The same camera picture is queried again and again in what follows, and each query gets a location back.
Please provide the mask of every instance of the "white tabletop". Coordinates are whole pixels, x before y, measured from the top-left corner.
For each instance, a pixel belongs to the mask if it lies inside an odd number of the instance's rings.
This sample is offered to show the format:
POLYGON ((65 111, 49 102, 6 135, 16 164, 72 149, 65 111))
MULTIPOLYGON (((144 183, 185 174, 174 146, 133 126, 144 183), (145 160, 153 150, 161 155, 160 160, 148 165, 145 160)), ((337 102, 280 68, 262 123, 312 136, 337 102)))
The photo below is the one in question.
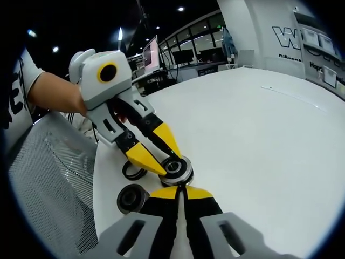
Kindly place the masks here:
MULTIPOLYGON (((147 98, 192 162, 192 185, 257 228, 268 247, 306 258, 327 237, 345 200, 342 100, 305 80, 256 69, 209 74, 147 98)), ((98 236, 123 217, 116 198, 133 183, 121 173, 126 161, 99 143, 93 181, 98 236)), ((136 183, 148 192, 161 187, 153 173, 136 183)))

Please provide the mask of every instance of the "window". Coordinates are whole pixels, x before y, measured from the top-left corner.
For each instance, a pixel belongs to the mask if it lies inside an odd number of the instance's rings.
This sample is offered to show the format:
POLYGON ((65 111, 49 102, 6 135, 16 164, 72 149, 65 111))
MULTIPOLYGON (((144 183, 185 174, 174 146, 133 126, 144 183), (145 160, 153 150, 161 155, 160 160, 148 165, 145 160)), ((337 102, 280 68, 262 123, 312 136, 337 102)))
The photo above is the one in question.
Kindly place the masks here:
POLYGON ((215 38, 216 47, 222 47, 223 32, 222 31, 216 31, 213 33, 213 37, 215 38))
POLYGON ((217 28, 217 26, 225 26, 224 18, 221 13, 210 17, 211 29, 217 28))
POLYGON ((206 20, 198 22, 190 27, 193 36, 198 36, 202 32, 209 30, 206 20))
POLYGON ((193 43, 191 40, 191 36, 189 35, 188 29, 183 30, 177 35, 178 43, 180 45, 181 50, 193 50, 193 55, 195 57, 193 43))
POLYGON ((168 39, 168 45, 169 45, 169 48, 170 48, 171 57, 173 59, 173 63, 171 63, 171 64, 175 64, 173 52, 179 51, 176 37, 168 39))
POLYGON ((188 29, 185 29, 182 32, 180 32, 179 34, 177 34, 177 39, 178 39, 179 44, 183 43, 184 41, 186 41, 189 38, 190 38, 190 35, 189 35, 188 29))
POLYGON ((213 42, 210 34, 195 38, 194 43, 197 54, 200 54, 200 51, 203 50, 213 49, 213 42))
POLYGON ((164 61, 166 67, 173 64, 173 61, 170 59, 169 49, 166 43, 161 45, 160 51, 161 59, 164 61))

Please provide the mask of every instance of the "black-and-white t-shirt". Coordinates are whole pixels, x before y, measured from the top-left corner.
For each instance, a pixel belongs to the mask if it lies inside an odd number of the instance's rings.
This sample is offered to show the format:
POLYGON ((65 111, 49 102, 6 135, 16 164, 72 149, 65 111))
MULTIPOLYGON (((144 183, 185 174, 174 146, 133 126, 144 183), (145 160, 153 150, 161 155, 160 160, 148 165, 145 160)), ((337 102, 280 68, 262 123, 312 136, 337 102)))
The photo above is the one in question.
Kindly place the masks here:
POLYGON ((36 79, 43 73, 34 64, 30 54, 25 49, 13 71, 12 89, 9 92, 9 109, 1 126, 5 130, 6 153, 16 141, 32 125, 30 112, 34 106, 26 97, 36 79))

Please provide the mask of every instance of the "computer monitor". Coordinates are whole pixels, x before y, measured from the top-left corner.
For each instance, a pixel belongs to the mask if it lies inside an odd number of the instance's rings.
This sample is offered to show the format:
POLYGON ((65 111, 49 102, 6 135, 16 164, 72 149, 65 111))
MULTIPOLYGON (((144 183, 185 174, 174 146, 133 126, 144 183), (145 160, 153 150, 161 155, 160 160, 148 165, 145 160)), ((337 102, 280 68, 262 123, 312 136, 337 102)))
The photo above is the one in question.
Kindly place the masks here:
POLYGON ((202 50, 200 51, 200 54, 197 55, 198 59, 201 59, 202 62, 207 61, 226 61, 226 57, 223 54, 223 50, 221 47, 217 47, 214 49, 208 49, 208 50, 202 50))
POLYGON ((145 73, 160 69, 157 36, 155 36, 143 50, 145 73))
POLYGON ((193 50, 181 50, 172 53, 174 55, 176 64, 189 63, 193 61, 194 53, 193 50))

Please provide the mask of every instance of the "dark ceiling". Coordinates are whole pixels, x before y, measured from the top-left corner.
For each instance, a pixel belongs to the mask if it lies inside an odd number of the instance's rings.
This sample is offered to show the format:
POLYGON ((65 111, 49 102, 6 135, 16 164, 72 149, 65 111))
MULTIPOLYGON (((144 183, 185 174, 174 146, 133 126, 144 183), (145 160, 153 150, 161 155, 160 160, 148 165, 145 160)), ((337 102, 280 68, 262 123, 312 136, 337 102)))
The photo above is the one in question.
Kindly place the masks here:
POLYGON ((25 44, 37 66, 64 77, 76 52, 90 48, 96 51, 117 50, 120 27, 123 29, 121 50, 127 49, 126 55, 132 56, 146 45, 146 38, 158 34, 158 39, 162 40, 182 26, 218 9, 216 0, 201 2, 113 0, 92 2, 93 5, 83 2, 76 7, 72 4, 53 8, 32 7, 32 20, 27 22, 27 28, 33 30, 37 37, 28 36, 25 44), (183 12, 177 11, 180 6, 185 8, 183 12), (54 46, 59 47, 57 53, 52 52, 54 46))

